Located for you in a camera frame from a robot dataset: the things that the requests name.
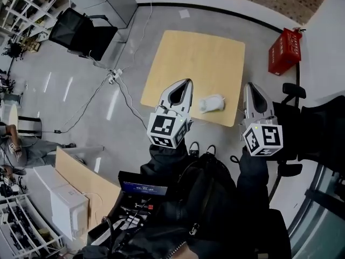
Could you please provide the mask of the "white open shelf unit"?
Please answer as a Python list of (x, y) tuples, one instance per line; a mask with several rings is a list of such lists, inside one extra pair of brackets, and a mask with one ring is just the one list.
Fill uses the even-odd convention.
[(0, 0), (0, 30), (15, 40), (47, 40), (58, 16), (72, 6), (70, 0)]

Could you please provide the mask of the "person's left shoe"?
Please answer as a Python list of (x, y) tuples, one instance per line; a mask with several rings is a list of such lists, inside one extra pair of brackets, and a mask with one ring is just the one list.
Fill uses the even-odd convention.
[(194, 141), (189, 147), (189, 155), (198, 158), (199, 157), (199, 143)]

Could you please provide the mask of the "black stool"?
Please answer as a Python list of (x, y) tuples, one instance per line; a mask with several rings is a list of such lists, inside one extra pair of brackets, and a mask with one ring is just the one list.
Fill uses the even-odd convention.
[(24, 137), (42, 138), (42, 121), (40, 118), (18, 117), (18, 134)]

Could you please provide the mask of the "white round table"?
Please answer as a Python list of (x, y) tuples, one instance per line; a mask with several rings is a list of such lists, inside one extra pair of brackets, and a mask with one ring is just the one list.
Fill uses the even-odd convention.
[(0, 106), (0, 121), (7, 125), (18, 127), (18, 107), (16, 104), (2, 104)]

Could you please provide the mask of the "white microwave oven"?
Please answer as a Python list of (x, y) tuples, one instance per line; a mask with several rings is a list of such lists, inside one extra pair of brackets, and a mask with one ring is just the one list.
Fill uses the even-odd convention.
[(51, 192), (52, 221), (71, 241), (81, 237), (88, 228), (89, 200), (70, 184)]

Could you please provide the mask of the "white power strip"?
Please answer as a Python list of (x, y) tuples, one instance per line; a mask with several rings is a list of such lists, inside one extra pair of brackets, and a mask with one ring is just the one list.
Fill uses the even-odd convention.
[(109, 84), (114, 84), (114, 83), (117, 83), (118, 80), (120, 79), (122, 73), (123, 73), (123, 70), (122, 69), (117, 69), (117, 70), (114, 70), (114, 69), (109, 69), (109, 78), (108, 78), (108, 82)]

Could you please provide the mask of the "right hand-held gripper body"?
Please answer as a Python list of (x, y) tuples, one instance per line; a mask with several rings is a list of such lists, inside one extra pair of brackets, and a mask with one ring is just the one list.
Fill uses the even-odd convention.
[(282, 126), (272, 113), (253, 115), (245, 111), (240, 139), (251, 156), (272, 156), (283, 148)]

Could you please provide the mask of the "black mesh office chair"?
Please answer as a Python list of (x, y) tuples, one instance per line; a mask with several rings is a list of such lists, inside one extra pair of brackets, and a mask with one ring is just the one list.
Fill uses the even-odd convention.
[(49, 40), (79, 57), (100, 61), (118, 28), (111, 23), (107, 26), (95, 26), (93, 19), (109, 22), (105, 15), (87, 16), (68, 8), (59, 14), (49, 34)]

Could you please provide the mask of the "person's left forearm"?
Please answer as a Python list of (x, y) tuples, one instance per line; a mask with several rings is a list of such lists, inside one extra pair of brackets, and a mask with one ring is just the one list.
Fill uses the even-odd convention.
[(167, 180), (177, 180), (194, 161), (194, 158), (187, 151), (184, 140), (176, 149), (151, 144), (149, 154), (150, 161), (140, 167), (140, 173)]

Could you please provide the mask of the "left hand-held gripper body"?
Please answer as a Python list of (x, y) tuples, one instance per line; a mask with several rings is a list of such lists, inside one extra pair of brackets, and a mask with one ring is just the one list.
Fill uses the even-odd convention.
[(150, 114), (147, 136), (153, 145), (177, 148), (189, 132), (191, 123), (189, 113), (158, 105)]

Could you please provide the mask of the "square wooden table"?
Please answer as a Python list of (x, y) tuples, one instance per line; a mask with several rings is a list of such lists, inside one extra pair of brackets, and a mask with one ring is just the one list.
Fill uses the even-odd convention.
[[(144, 87), (141, 104), (155, 107), (173, 83), (191, 79), (194, 85), (190, 115), (220, 124), (235, 125), (245, 61), (245, 44), (196, 32), (166, 30)], [(225, 99), (225, 108), (202, 114), (199, 100), (213, 94)]]

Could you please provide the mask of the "person's black jacket torso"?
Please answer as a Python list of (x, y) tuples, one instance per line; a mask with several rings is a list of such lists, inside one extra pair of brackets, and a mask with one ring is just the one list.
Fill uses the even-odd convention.
[(111, 230), (104, 246), (88, 244), (73, 259), (291, 259), (281, 213), (243, 200), (229, 170), (213, 155), (190, 164), (176, 195), (143, 226)]

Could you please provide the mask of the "black device with screen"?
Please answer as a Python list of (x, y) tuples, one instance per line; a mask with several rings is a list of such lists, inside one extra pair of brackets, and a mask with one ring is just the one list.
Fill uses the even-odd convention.
[(119, 172), (118, 179), (124, 198), (120, 208), (126, 215), (128, 228), (143, 226), (171, 192), (171, 183), (165, 179), (125, 171)]

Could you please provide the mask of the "black padded office chair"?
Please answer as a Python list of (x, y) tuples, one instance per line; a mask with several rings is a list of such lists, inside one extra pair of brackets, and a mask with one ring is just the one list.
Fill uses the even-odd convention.
[(274, 112), (283, 132), (283, 149), (275, 156), (278, 174), (299, 175), (302, 160), (317, 162), (345, 177), (345, 96), (316, 107), (288, 105), (292, 99), (305, 99), (304, 88), (284, 83), (286, 98), (274, 103)]

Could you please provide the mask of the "long wooden desk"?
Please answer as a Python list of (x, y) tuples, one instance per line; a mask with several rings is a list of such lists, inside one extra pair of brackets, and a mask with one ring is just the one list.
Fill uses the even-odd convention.
[(120, 187), (90, 170), (71, 152), (61, 148), (56, 150), (56, 170), (76, 190), (86, 194), (89, 199), (88, 229), (93, 229), (112, 210)]

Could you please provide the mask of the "person's right forearm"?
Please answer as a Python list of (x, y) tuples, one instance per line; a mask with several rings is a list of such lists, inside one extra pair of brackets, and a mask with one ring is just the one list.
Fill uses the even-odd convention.
[(239, 160), (240, 175), (237, 190), (243, 200), (268, 203), (267, 184), (269, 180), (266, 159), (251, 156), (246, 147), (242, 149)]

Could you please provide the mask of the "white cloth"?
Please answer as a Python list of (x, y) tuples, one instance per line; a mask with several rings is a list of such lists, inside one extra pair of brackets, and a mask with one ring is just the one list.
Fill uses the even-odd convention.
[(222, 111), (225, 108), (225, 98), (220, 94), (214, 94), (199, 100), (199, 111), (201, 114)]

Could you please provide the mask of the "white flat box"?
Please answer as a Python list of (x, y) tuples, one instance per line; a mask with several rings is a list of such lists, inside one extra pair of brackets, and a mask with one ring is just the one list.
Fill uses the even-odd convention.
[(33, 170), (49, 191), (69, 184), (51, 165), (34, 167)]

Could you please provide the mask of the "red box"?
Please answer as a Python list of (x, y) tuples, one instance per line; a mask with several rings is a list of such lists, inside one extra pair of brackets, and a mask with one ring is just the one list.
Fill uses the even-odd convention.
[(280, 76), (301, 61), (300, 28), (284, 28), (268, 51), (268, 72)]

